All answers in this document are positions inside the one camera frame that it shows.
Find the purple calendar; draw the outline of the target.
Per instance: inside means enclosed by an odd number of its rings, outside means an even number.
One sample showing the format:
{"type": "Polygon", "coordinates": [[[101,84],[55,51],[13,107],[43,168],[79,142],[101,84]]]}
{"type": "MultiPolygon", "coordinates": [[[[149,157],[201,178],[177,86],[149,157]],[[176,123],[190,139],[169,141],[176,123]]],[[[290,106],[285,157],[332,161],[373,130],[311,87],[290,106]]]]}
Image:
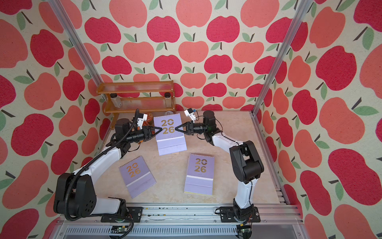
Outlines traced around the purple calendar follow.
{"type": "Polygon", "coordinates": [[[156,180],[142,156],[120,166],[119,171],[131,198],[137,197],[156,184],[156,180]]]}
{"type": "Polygon", "coordinates": [[[211,196],[213,194],[215,157],[190,154],[184,192],[211,196]]]}
{"type": "Polygon", "coordinates": [[[159,155],[187,150],[184,134],[175,130],[175,127],[180,126],[181,124],[182,120],[180,114],[154,117],[154,126],[162,128],[162,131],[155,136],[159,155]]]}

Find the purple calendar back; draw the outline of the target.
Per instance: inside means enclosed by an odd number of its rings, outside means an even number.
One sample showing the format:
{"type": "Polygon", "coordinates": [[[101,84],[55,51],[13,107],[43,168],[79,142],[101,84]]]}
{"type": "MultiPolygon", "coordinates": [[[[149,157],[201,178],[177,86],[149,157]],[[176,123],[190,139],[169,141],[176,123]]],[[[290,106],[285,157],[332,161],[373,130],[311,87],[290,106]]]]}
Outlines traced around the purple calendar back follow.
{"type": "Polygon", "coordinates": [[[213,194],[215,157],[190,154],[184,192],[211,196],[213,194]]]}

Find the yellow-green calendar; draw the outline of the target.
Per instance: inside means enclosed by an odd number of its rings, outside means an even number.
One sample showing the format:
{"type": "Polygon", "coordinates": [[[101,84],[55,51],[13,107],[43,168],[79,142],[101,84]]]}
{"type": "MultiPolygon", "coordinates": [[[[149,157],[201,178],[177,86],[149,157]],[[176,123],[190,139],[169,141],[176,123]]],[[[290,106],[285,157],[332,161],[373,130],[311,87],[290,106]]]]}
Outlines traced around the yellow-green calendar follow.
{"type": "Polygon", "coordinates": [[[192,192],[184,192],[185,194],[189,195],[197,195],[197,196],[204,196],[204,197],[211,197],[212,195],[209,194],[199,194],[199,193],[192,193],[192,192]]]}

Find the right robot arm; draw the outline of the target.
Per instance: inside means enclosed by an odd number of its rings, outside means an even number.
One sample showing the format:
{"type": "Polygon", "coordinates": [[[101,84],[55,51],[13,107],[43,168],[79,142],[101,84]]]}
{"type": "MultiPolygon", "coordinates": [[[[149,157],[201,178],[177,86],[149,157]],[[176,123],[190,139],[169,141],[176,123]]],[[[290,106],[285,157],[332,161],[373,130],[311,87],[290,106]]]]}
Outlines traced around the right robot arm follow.
{"type": "Polygon", "coordinates": [[[183,123],[175,130],[187,135],[202,134],[206,142],[229,153],[233,172],[238,180],[238,189],[233,199],[233,214],[239,221],[245,221],[255,216],[253,195],[255,185],[264,172],[264,165],[252,141],[239,141],[227,136],[218,128],[213,111],[203,113],[203,122],[197,123],[196,110],[189,108],[184,111],[191,121],[183,123]]]}

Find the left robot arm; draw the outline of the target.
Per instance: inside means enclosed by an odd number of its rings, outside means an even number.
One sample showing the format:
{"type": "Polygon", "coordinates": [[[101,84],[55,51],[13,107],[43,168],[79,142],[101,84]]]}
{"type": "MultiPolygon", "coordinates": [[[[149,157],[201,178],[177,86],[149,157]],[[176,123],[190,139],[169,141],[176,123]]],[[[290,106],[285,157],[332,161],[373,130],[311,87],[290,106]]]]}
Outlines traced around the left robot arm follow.
{"type": "Polygon", "coordinates": [[[94,184],[128,153],[132,143],[149,141],[163,130],[156,126],[141,126],[141,120],[141,117],[134,117],[132,121],[119,119],[115,133],[101,153],[78,170],[59,176],[53,203],[55,213],[64,215],[68,221],[96,216],[131,220],[124,199],[100,198],[94,184]]]}

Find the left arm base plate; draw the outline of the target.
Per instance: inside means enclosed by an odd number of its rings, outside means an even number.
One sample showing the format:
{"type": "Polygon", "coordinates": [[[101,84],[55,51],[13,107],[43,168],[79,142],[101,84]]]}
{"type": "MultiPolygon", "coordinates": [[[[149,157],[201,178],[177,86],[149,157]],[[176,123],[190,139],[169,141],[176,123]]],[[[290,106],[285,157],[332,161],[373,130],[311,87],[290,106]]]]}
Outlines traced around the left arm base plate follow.
{"type": "Polygon", "coordinates": [[[142,207],[126,207],[123,206],[115,214],[103,214],[101,222],[103,223],[140,223],[142,216],[142,207]]]}

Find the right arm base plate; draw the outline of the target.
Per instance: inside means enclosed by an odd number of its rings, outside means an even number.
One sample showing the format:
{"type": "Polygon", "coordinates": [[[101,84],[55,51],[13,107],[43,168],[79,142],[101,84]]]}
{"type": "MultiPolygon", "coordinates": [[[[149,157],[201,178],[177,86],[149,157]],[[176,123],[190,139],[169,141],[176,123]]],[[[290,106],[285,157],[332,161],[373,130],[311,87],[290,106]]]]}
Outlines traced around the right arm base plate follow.
{"type": "Polygon", "coordinates": [[[219,207],[215,210],[215,214],[220,216],[222,223],[259,223],[261,222],[260,214],[257,207],[253,205],[240,209],[238,207],[219,207]]]}

